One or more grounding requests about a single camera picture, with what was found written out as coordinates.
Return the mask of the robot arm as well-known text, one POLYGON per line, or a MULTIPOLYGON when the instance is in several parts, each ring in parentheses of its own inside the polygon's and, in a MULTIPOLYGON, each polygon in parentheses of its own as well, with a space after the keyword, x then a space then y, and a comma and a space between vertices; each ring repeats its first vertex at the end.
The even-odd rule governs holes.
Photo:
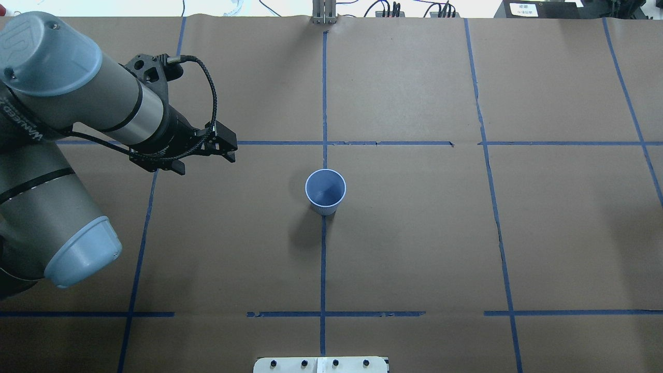
POLYGON ((211 74, 196 56, 138 54, 120 64, 55 15, 10 19, 2 28, 2 300, 43 279, 69 288, 122 253, 57 141, 85 139, 151 173, 184 175, 187 156, 235 162, 237 135, 217 113, 211 74), (201 129, 169 104, 168 83, 185 62, 201 67, 211 90, 201 129))

